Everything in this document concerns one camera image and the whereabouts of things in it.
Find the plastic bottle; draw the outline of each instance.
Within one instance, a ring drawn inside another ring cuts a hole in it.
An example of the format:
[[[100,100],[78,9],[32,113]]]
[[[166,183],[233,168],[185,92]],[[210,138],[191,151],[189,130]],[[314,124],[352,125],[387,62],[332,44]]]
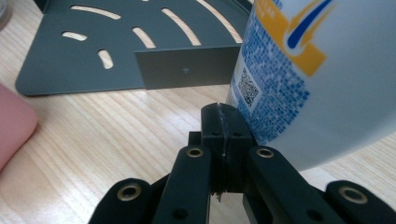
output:
[[[396,1],[256,0],[227,102],[299,170],[396,131]]]

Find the yellow stripe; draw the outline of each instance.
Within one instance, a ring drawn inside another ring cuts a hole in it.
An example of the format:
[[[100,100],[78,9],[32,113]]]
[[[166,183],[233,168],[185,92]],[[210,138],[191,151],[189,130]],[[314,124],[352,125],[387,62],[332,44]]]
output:
[[[255,10],[259,21],[289,59],[296,64],[307,76],[311,77],[326,60],[322,53],[312,43],[306,43],[304,50],[299,55],[290,55],[283,45],[283,38],[291,26],[288,19],[271,0],[256,1]]]

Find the screw hole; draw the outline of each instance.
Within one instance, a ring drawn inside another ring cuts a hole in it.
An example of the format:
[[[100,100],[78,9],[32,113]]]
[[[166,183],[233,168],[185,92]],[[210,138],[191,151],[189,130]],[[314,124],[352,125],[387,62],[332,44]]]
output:
[[[191,148],[187,150],[187,155],[189,157],[200,157],[204,155],[204,152],[200,148]]]
[[[186,217],[189,215],[186,209],[184,208],[177,208],[173,212],[173,216],[176,219],[186,219]]]
[[[257,150],[257,155],[263,158],[272,158],[274,157],[274,152],[266,148],[260,148]]]
[[[367,199],[367,196],[360,192],[357,189],[353,189],[350,187],[341,187],[338,192],[343,196],[346,200],[352,202],[352,203],[358,203],[358,204],[365,204],[369,200]]]
[[[308,215],[309,218],[311,218],[312,220],[314,220],[316,222],[323,221],[323,215],[318,211],[308,210],[308,211],[306,211],[306,214]]]
[[[136,199],[140,195],[141,192],[142,192],[142,189],[141,189],[140,185],[135,184],[135,183],[128,184],[119,190],[117,197],[123,202],[128,202],[133,199]]]

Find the black bracket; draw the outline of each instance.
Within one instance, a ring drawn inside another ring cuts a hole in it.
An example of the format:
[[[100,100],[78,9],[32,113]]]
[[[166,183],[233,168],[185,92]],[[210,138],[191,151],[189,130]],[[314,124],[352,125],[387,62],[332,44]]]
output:
[[[190,133],[170,175],[153,185],[119,182],[90,223],[207,223],[209,196],[222,192],[244,194],[251,223],[396,223],[396,213],[362,186],[310,186],[280,152],[256,146],[239,112],[222,104],[202,109],[202,131]]]
[[[35,2],[44,17],[16,82],[18,92],[30,96],[229,84],[240,43],[201,3],[241,37],[251,8],[248,0]],[[191,28],[200,45],[192,44],[165,9]],[[134,28],[155,47],[146,47]],[[112,65],[104,67],[103,60]]]

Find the gray plate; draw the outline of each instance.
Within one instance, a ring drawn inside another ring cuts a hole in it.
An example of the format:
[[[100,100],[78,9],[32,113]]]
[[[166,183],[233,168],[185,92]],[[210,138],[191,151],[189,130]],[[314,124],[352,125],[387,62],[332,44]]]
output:
[[[44,13],[35,40],[16,82],[23,95],[85,91],[159,89],[230,83],[240,44],[225,26],[195,0],[36,0]],[[233,25],[245,32],[248,12],[233,0],[207,0]],[[71,6],[104,9],[107,16]],[[172,10],[187,23],[201,46],[193,46],[180,27],[166,16]],[[147,49],[133,32],[139,27],[155,49]],[[78,41],[64,32],[85,35]],[[105,69],[100,50],[113,66]]]

